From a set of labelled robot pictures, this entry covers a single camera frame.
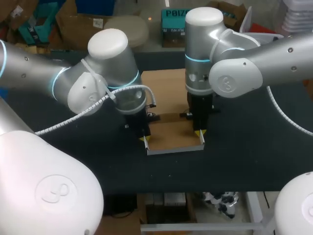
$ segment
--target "black table surface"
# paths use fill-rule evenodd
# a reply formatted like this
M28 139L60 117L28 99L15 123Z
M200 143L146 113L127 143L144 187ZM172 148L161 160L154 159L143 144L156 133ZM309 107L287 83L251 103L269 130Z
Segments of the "black table surface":
M74 64L83 54L53 57ZM139 53L135 58L141 71L184 67L183 52ZM313 131L313 104L301 83L273 86L272 91L292 120ZM7 101L35 131L73 116L41 94L10 91ZM204 151L146 156L143 142L123 130L124 119L111 101L43 138L87 165L105 194L272 191L313 170L313 137L278 114L266 88L235 99L217 97L214 104L222 112L209 119Z

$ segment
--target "white cable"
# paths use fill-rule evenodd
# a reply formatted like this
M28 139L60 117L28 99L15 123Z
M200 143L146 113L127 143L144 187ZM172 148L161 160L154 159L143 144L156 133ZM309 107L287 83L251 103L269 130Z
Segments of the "white cable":
M101 79L105 82L105 86L104 86L104 90L108 93L109 97L111 98L111 100L115 100L116 97L115 95L113 95L113 93L109 90L108 88L108 83L105 80L105 78L100 75L95 73L95 71L92 70L92 68L89 66L89 64L86 62L86 60L81 59L82 64L85 66L85 68L90 72L90 74L92 75L93 79L97 80L97 76L101 77Z
M133 89L146 89L150 95L151 95L151 100L152 100L152 104L154 106L156 106L156 98L155 98L155 95L153 94L152 90L147 87L147 86L144 86L144 85L135 85L135 86L128 86L128 87L123 87L123 88L119 88L119 89L116 89L114 91L112 91L112 94L116 94L118 92L123 92L123 91L127 91L127 90L133 90ZM107 94L105 95L104 97L102 97L99 101L97 101L95 104L93 104L92 106L90 106L89 108L87 108L86 110L82 111L81 113L69 118L68 120L65 120L65 121L62 121L54 126L51 126L49 128L46 128L42 131L38 131L36 132L35 134L40 136L40 135L43 135L43 134L46 134L48 132L51 132L51 131L54 131L56 129L59 129L65 125L68 125L70 124L71 122L74 122L76 121L77 119L81 118L82 116L84 116L85 114L89 113L91 110L93 110L95 107L99 106L100 104L102 104L106 99L110 98L110 96Z
M313 136L313 133L311 131L308 131L306 129L304 129L303 127L299 126L297 123L295 123L294 121L292 121L282 110L281 108L279 107L279 105L277 104L274 96L273 96L273 93L270 89L269 86L267 86L267 90L268 90L268 94L269 94L269 97L272 101L272 103L274 104L275 108L277 109L277 111L281 114L281 116L283 116L283 118L289 122L291 125L293 125L295 128L299 129L300 131L304 132L305 134L308 134L309 136Z

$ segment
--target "blue led ring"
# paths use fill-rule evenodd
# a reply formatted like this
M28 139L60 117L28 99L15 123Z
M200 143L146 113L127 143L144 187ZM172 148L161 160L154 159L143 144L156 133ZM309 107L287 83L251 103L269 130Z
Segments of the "blue led ring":
M51 93L52 93L52 95L53 95L53 98L55 98L55 100L57 100L57 98L56 98L55 95L54 95L54 85L55 85L56 81L58 80L58 78L60 77L60 75L61 75L63 72L65 72L66 70L70 69L70 68L71 68L71 67L61 69L61 71L59 71L59 73L55 76L55 78L54 78L54 80L53 80L53 82L52 82Z
M0 43L2 44L2 47L3 47L3 63L2 63L1 70L0 70L0 78L1 78L1 76L4 73L5 66L6 66L7 54L6 54L6 47L5 47L4 42L0 40Z
M185 54L185 56L186 56L186 58L188 59L188 60L191 60L191 61L194 61L194 62L202 62L202 63L205 63L205 62L210 62L210 60L197 60L197 59L193 59L193 58L190 58L188 55L186 55Z
M123 87L127 87L127 86L133 84L133 83L137 80L138 77L139 77L139 70L138 70L138 72L137 72L137 75L136 75L136 76L133 78L133 80L130 81L129 83L127 83L127 84L125 84L125 85L123 85L123 86L119 86L119 87L109 87L109 86L108 86L108 88L116 90L116 89L120 89L120 88L123 88Z

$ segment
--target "white robotic arm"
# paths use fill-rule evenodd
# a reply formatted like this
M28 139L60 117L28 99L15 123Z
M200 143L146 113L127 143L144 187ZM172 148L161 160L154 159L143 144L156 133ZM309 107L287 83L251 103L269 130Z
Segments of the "white robotic arm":
M88 49L70 67L0 41L0 87L40 91L79 113L51 130L96 111L109 89L122 114L145 112L148 88L140 85L126 35L101 31ZM94 174L35 135L1 97L0 204L1 235L93 235L104 205Z
M194 95L214 91L234 98L261 86L311 79L312 39L309 32L260 45L227 29L221 11L193 9L186 15L186 88Z
M186 15L186 88L205 99L213 92L234 98L262 86L284 119L313 136L290 118L276 103L269 85L312 79L313 33L308 32L260 45L244 34L226 29L223 14L202 7ZM290 181L275 206L281 235L313 234L313 173Z

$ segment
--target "teal box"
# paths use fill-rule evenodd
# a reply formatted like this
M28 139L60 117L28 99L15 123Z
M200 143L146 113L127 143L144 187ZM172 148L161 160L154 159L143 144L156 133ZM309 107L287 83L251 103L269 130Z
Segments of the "teal box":
M161 17L162 46L184 47L185 17L190 9L163 9Z
M49 42L49 35L59 10L57 2L39 4L33 17L19 27L19 32L28 45Z

